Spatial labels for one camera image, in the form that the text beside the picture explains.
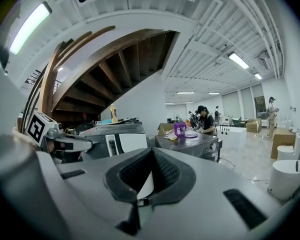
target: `cardboard box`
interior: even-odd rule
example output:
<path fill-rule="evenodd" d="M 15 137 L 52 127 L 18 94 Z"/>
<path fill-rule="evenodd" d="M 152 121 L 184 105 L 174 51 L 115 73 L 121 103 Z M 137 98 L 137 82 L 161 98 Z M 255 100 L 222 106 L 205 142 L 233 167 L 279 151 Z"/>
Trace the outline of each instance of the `cardboard box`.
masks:
<path fill-rule="evenodd" d="M 171 131 L 174 129 L 174 125 L 172 123 L 166 123 L 166 122 L 162 122 L 159 124 L 158 127 L 158 135 L 166 135 L 167 132 Z"/>
<path fill-rule="evenodd" d="M 261 119 L 249 119 L 245 124 L 246 131 L 249 133 L 259 133 L 261 131 Z"/>
<path fill-rule="evenodd" d="M 279 146 L 295 146 L 296 134 L 289 131 L 288 128 L 274 129 L 274 137 L 271 151 L 271 158 L 278 158 Z"/>

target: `woman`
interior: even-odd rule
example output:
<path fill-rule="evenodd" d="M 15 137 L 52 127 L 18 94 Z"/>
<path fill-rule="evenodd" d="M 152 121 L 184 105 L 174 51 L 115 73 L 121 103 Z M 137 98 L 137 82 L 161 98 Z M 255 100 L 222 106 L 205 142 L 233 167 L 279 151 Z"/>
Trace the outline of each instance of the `woman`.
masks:
<path fill-rule="evenodd" d="M 276 123 L 276 112 L 279 111 L 278 108 L 275 107 L 274 101 L 276 99 L 274 97 L 269 98 L 269 107 L 268 107 L 268 115 L 269 115 L 269 133 L 268 137 L 270 140 L 272 140 L 274 135 L 274 129 L 275 129 L 275 123 Z"/>
<path fill-rule="evenodd" d="M 198 106 L 196 113 L 200 114 L 200 118 L 199 126 L 194 129 L 199 130 L 202 134 L 214 135 L 216 131 L 215 121 L 208 109 L 205 106 Z"/>

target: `black slot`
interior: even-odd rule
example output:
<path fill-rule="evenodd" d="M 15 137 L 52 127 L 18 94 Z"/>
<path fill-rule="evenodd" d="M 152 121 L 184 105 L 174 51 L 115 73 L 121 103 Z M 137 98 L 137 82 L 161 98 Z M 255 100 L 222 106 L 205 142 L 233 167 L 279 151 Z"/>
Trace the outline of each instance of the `black slot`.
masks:
<path fill-rule="evenodd" d="M 116 156 L 117 155 L 117 150 L 116 150 L 116 143 L 114 140 L 109 140 L 109 144 L 111 147 L 112 155 Z"/>
<path fill-rule="evenodd" d="M 229 189 L 223 194 L 252 230 L 267 218 L 237 189 Z"/>
<path fill-rule="evenodd" d="M 73 171 L 69 171 L 69 172 L 65 172 L 65 173 L 61 173 L 61 178 L 66 180 L 75 176 L 79 176 L 82 174 L 85 174 L 86 172 L 84 170 L 73 170 Z"/>

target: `standing person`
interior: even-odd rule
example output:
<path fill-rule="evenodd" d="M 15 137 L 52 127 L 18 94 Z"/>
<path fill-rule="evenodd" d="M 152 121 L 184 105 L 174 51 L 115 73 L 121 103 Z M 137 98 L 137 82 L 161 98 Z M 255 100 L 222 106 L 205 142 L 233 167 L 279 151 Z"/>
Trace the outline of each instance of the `standing person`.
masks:
<path fill-rule="evenodd" d="M 196 114 L 200 114 L 199 125 L 194 128 L 202 134 L 216 135 L 215 121 L 205 106 L 198 106 Z"/>
<path fill-rule="evenodd" d="M 276 124 L 276 116 L 277 112 L 279 111 L 278 108 L 275 107 L 274 101 L 276 99 L 274 97 L 269 98 L 269 107 L 268 107 L 268 115 L 269 115 L 269 132 L 268 132 L 268 137 L 270 140 L 272 140 L 273 135 L 274 135 L 274 129 L 275 129 L 275 124 Z"/>
<path fill-rule="evenodd" d="M 216 126 L 219 126 L 219 117 L 220 117 L 220 113 L 219 113 L 219 106 L 215 107 L 215 112 L 214 112 L 214 122 Z"/>

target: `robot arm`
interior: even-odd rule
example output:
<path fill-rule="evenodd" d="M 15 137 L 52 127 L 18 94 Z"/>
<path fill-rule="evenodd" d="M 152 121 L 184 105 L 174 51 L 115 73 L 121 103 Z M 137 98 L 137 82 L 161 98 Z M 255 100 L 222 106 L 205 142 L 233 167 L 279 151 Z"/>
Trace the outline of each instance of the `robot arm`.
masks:
<path fill-rule="evenodd" d="M 82 136 L 64 134 L 61 123 L 41 112 L 34 112 L 29 122 L 25 134 L 47 153 L 51 152 L 51 142 L 54 144 L 54 150 L 66 153 L 87 151 L 96 143 Z"/>

